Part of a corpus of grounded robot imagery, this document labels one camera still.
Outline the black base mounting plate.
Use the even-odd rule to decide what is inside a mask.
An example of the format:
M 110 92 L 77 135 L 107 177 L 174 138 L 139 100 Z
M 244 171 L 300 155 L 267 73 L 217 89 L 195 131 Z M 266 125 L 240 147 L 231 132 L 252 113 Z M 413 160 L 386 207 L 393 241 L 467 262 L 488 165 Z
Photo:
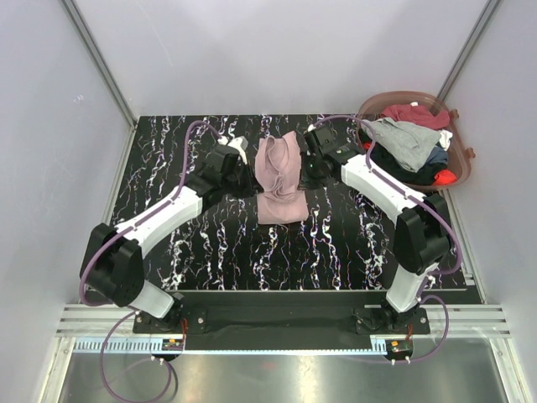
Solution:
M 426 335 L 426 310 L 397 313 L 384 291 L 186 291 L 180 318 L 189 334 L 221 329 L 327 328 L 363 335 Z

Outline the right aluminium corner post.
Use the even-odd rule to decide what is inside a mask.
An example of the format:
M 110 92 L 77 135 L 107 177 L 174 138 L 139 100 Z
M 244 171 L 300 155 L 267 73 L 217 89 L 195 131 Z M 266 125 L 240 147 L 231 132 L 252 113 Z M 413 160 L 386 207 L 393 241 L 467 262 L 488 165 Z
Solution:
M 487 0 L 485 2 L 482 11 L 477 17 L 476 22 L 473 24 L 466 41 L 461 47 L 452 67 L 450 68 L 440 90 L 437 93 L 436 97 L 440 101 L 444 102 L 448 98 L 449 94 L 451 93 L 451 90 L 453 89 L 459 76 L 465 69 L 473 52 L 479 45 L 481 38 L 485 34 L 490 23 L 493 21 L 493 18 L 502 3 L 502 0 Z

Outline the maroon garment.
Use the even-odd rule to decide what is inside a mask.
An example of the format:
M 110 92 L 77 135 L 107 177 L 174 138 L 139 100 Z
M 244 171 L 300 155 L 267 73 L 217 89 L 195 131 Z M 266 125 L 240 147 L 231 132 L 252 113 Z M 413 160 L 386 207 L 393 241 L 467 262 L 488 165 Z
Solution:
M 451 121 L 448 111 L 442 110 L 434 115 L 427 107 L 419 104 L 391 105 L 380 113 L 380 117 L 392 118 L 396 122 L 410 122 L 433 130 L 447 128 Z

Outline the white garment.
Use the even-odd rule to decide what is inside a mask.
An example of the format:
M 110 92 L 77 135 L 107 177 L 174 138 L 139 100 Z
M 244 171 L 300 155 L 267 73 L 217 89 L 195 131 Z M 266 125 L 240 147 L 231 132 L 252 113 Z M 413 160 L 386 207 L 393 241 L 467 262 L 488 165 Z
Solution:
M 440 135 L 438 146 L 447 151 L 450 148 L 453 133 L 446 129 L 439 130 L 438 133 Z

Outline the left small electronics board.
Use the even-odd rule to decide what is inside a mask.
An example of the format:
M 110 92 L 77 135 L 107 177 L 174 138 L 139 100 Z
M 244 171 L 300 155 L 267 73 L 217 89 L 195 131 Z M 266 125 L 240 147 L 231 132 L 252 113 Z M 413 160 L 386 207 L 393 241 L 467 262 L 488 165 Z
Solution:
M 185 340 L 183 338 L 164 338 L 162 341 L 163 351 L 183 351 Z

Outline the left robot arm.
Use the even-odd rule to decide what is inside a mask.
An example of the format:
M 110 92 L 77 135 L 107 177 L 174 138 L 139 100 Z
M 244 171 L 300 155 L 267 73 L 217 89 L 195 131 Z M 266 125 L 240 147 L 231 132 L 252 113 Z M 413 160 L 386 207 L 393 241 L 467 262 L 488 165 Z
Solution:
M 247 147 L 244 137 L 218 144 L 161 201 L 117 226 L 101 223 L 94 227 L 81 267 L 79 292 L 91 287 L 116 306 L 151 316 L 162 332 L 173 332 L 180 325 L 182 301 L 146 280 L 143 261 L 175 229 L 218 205 L 224 196 L 253 195 Z

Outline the brown plastic laundry basket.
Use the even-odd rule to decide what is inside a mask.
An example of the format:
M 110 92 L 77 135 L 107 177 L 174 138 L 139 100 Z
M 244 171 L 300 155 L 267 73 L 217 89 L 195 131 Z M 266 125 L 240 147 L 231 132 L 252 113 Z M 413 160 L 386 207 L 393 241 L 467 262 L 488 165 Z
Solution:
M 377 131 L 373 161 L 406 185 L 439 191 L 468 179 L 475 153 L 458 133 L 458 111 L 436 97 L 383 92 L 365 101 L 358 117 Z

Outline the aluminium corner post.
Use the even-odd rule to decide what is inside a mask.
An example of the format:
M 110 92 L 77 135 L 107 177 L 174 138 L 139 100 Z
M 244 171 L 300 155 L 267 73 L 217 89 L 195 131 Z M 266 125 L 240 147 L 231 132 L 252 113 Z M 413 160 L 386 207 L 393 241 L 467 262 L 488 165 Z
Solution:
M 444 102 L 448 98 L 449 94 L 451 93 L 451 90 L 453 89 L 459 76 L 465 69 L 473 52 L 479 45 L 481 38 L 485 34 L 490 23 L 493 21 L 493 18 L 502 3 L 502 0 L 487 0 L 485 2 L 482 11 L 477 17 L 476 22 L 473 24 L 466 41 L 461 47 L 452 67 L 450 68 L 440 90 L 437 93 L 436 97 L 440 101 Z
M 60 0 L 62 8 L 65 10 L 68 19 L 77 32 L 81 43 L 90 56 L 92 63 L 96 67 L 98 75 L 101 77 L 105 87 L 107 88 L 112 100 L 114 101 L 118 111 L 121 113 L 127 126 L 134 130 L 138 119 L 135 117 L 131 107 L 123 95 L 120 87 L 109 68 L 100 47 L 91 32 L 91 29 L 85 20 L 80 8 L 74 0 Z

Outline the pink tank top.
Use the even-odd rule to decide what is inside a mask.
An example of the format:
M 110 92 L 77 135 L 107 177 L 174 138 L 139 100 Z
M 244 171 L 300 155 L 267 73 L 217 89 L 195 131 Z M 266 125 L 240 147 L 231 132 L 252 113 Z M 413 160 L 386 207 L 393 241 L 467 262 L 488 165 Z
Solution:
M 299 188 L 301 163 L 294 131 L 259 140 L 254 174 L 263 189 L 257 194 L 260 225 L 291 224 L 309 216 L 305 192 Z

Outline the black garment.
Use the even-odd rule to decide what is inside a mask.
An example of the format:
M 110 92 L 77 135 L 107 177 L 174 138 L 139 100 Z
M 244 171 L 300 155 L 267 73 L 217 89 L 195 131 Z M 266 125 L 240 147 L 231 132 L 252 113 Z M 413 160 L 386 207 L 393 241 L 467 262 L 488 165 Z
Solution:
M 398 181 L 410 185 L 431 186 L 436 176 L 447 168 L 445 163 L 426 163 L 417 172 L 404 169 L 397 160 L 379 143 L 376 143 L 371 153 L 371 159 L 376 165 L 389 173 Z

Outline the red orange garment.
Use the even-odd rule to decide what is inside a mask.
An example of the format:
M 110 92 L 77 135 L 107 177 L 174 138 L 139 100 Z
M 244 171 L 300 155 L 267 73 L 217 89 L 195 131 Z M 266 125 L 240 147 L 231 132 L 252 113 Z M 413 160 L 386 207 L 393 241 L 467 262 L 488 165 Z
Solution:
M 450 170 L 445 169 L 440 170 L 435 175 L 435 181 L 433 182 L 433 186 L 448 186 L 455 182 L 457 182 L 457 176 Z

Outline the aluminium frame rail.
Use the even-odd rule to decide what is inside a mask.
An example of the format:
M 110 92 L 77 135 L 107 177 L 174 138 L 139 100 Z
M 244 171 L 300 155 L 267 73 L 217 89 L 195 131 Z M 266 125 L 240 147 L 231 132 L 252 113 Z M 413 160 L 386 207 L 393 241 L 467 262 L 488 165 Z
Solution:
M 499 305 L 448 305 L 451 338 L 510 338 L 511 333 Z M 112 325 L 131 311 L 111 305 L 89 307 L 65 306 L 57 333 L 65 337 L 103 336 Z

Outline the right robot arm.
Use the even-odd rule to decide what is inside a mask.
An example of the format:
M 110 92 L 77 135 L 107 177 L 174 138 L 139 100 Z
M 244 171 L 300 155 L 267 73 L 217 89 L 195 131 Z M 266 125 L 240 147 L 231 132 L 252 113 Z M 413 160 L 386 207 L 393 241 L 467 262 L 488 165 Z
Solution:
M 304 138 L 304 185 L 316 188 L 339 181 L 363 194 L 394 224 L 392 253 L 398 267 L 393 282 L 381 306 L 357 314 L 357 324 L 368 333 L 404 331 L 426 284 L 456 244 L 446 200 L 397 181 L 373 162 L 369 150 L 336 139 L 327 126 L 310 125 Z

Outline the right small electronics board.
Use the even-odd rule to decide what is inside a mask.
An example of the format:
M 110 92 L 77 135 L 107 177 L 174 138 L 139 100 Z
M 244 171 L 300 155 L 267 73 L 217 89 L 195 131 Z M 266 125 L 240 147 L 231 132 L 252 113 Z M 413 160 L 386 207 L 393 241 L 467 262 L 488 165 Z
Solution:
M 414 343 L 411 339 L 391 340 L 387 343 L 387 359 L 406 360 L 414 352 Z

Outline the left aluminium corner post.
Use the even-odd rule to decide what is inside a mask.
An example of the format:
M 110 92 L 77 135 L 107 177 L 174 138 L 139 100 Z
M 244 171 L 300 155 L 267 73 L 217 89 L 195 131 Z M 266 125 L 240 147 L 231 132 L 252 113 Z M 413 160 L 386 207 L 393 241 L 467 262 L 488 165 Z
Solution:
M 118 111 L 121 113 L 127 126 L 134 130 L 138 119 L 135 117 L 131 107 L 123 95 L 120 87 L 109 68 L 100 47 L 91 32 L 91 29 L 85 20 L 80 8 L 74 0 L 60 0 L 62 8 L 65 10 L 68 19 L 77 32 L 81 43 L 90 56 L 92 63 L 96 67 L 98 75 L 101 77 L 105 87 L 107 88 L 112 100 L 114 101 Z

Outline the blue garment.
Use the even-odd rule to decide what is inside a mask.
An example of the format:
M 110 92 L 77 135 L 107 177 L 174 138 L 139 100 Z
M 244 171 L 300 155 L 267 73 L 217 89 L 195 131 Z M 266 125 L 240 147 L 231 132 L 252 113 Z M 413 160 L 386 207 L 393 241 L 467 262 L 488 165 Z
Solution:
M 442 164 L 442 165 L 448 165 L 448 152 L 441 148 L 440 146 L 435 146 L 431 152 L 429 157 L 427 158 L 425 164 L 426 165 L 433 165 L 433 164 Z

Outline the small electronics board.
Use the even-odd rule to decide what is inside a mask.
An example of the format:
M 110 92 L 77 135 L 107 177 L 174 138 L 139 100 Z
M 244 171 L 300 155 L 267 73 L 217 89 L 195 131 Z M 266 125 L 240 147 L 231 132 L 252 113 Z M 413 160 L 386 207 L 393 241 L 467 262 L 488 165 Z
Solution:
M 183 338 L 164 338 L 162 341 L 163 351 L 183 351 L 185 340 Z
M 414 352 L 414 343 L 411 339 L 391 340 L 387 343 L 387 359 L 406 360 Z

